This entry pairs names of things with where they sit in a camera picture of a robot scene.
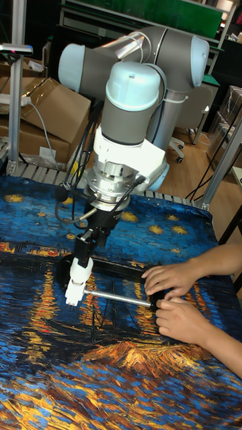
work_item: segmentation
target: black cabinet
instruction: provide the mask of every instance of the black cabinet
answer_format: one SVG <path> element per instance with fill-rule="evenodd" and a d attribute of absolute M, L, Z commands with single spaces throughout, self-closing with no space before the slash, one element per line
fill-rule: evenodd
<path fill-rule="evenodd" d="M 242 87 L 242 44 L 231 40 L 224 40 L 222 45 L 223 51 L 219 54 L 212 76 L 219 83 L 216 97 L 206 119 L 203 131 L 207 132 L 219 110 L 229 85 Z"/>

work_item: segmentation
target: metal rod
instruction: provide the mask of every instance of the metal rod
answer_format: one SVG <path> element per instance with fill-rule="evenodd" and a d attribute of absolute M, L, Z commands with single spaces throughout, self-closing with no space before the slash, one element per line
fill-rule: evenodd
<path fill-rule="evenodd" d="M 117 294 L 103 293 L 102 291 L 84 290 L 84 294 L 91 294 L 92 296 L 103 297 L 103 298 L 107 298 L 107 299 L 110 299 L 110 300 L 117 300 L 119 302 L 136 304 L 137 306 L 146 306 L 147 308 L 151 307 L 151 303 L 150 302 L 145 302 L 144 300 L 139 300 L 139 299 L 136 299 L 136 298 L 124 297 L 124 296 L 118 296 Z"/>
<path fill-rule="evenodd" d="M 237 127 L 227 145 L 224 155 L 222 156 L 219 164 L 216 167 L 216 170 L 210 180 L 206 191 L 204 192 L 203 197 L 198 201 L 199 208 L 205 208 L 205 206 L 209 206 L 211 200 L 213 199 L 215 192 L 222 181 L 225 173 L 227 172 L 229 166 L 231 165 L 233 158 L 236 154 L 239 145 L 242 142 L 242 117 L 239 120 Z"/>
<path fill-rule="evenodd" d="M 13 0 L 12 44 L 24 45 L 27 0 Z M 7 173 L 17 168 L 19 154 L 19 125 L 22 95 L 23 56 L 11 66 L 9 109 L 9 162 Z"/>
<path fill-rule="evenodd" d="M 228 19 L 227 19 L 227 21 L 226 21 L 225 28 L 224 28 L 224 29 L 223 29 L 223 31 L 222 31 L 222 34 L 221 34 L 221 37 L 220 37 L 220 40 L 219 40 L 219 43 L 218 43 L 218 48 L 221 48 L 221 47 L 222 47 L 222 45 L 223 45 L 223 41 L 224 41 L 225 36 L 226 36 L 226 34 L 227 34 L 227 30 L 228 30 L 228 28 L 229 28 L 229 26 L 230 26 L 230 23 L 231 23 L 231 20 L 232 20 L 232 18 L 233 18 L 233 14 L 234 14 L 234 12 L 235 12 L 236 8 L 237 8 L 237 4 L 236 4 L 236 3 L 234 3 L 234 4 L 232 5 L 231 11 L 230 11 L 230 12 L 228 12 L 228 13 L 229 13 L 229 16 L 228 16 Z M 214 66 L 215 66 L 215 62 L 216 62 L 216 58 L 217 58 L 217 56 L 218 56 L 218 54 L 215 54 L 215 55 L 214 55 L 214 58 L 212 59 L 211 66 L 210 66 L 209 71 L 208 71 L 208 74 L 209 74 L 209 75 L 211 75 L 211 74 L 212 74 L 212 71 L 213 71 L 213 68 L 214 68 Z"/>

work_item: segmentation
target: blue patterned fabric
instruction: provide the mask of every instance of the blue patterned fabric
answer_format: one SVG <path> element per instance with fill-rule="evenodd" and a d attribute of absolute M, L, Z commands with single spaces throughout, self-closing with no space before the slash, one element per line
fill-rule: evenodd
<path fill-rule="evenodd" d="M 240 379 L 202 348 L 160 336 L 147 308 L 90 295 L 67 308 L 56 266 L 79 231 L 56 220 L 54 203 L 51 185 L 0 178 L 0 429 L 240 428 Z M 70 218 L 71 201 L 59 212 Z M 133 196 L 95 254 L 143 267 L 217 245 L 207 212 Z M 146 300 L 142 283 L 114 274 L 94 272 L 87 287 Z M 242 341 L 229 277 L 202 278 L 186 298 Z"/>

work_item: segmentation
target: wall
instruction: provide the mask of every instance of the wall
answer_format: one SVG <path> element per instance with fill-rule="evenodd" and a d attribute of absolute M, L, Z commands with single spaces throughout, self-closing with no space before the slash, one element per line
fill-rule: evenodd
<path fill-rule="evenodd" d="M 42 58 L 42 47 L 53 35 L 60 17 L 60 0 L 27 0 L 26 44 L 34 47 L 34 58 Z M 11 41 L 13 0 L 0 2 L 0 42 Z"/>

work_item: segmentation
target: human hand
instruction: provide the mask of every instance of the human hand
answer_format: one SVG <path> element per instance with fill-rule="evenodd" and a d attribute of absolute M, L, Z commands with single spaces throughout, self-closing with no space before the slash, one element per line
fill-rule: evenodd
<path fill-rule="evenodd" d="M 206 344 L 211 327 L 213 327 L 190 303 L 181 298 L 158 300 L 156 323 L 161 335 L 172 337 L 181 342 Z"/>
<path fill-rule="evenodd" d="M 184 296 L 199 278 L 193 260 L 185 263 L 155 266 L 142 274 L 145 280 L 145 292 L 148 296 L 157 291 L 173 288 L 165 295 L 165 299 Z"/>

